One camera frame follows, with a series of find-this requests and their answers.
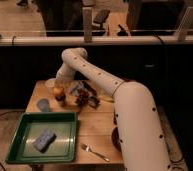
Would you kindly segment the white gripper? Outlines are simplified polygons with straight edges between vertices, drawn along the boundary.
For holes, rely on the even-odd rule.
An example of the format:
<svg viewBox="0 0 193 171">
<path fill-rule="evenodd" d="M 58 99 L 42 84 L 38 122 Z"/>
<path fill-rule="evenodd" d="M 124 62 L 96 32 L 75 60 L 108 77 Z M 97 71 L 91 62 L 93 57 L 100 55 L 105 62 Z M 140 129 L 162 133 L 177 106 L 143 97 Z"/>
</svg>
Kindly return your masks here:
<svg viewBox="0 0 193 171">
<path fill-rule="evenodd" d="M 74 70 L 70 68 L 67 64 L 63 64 L 57 71 L 54 87 L 64 88 L 65 90 L 67 90 L 73 80 Z"/>
</svg>

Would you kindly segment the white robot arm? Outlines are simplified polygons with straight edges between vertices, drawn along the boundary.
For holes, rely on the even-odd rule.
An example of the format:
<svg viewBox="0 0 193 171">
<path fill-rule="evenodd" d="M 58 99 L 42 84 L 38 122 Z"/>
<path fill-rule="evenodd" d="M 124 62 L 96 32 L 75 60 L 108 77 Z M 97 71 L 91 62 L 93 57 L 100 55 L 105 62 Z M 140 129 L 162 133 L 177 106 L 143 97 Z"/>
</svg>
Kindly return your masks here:
<svg viewBox="0 0 193 171">
<path fill-rule="evenodd" d="M 84 48 L 65 49 L 56 78 L 62 83 L 70 83 L 79 71 L 113 98 L 126 171 L 172 171 L 150 90 L 139 82 L 126 82 L 89 63 L 87 56 Z"/>
</svg>

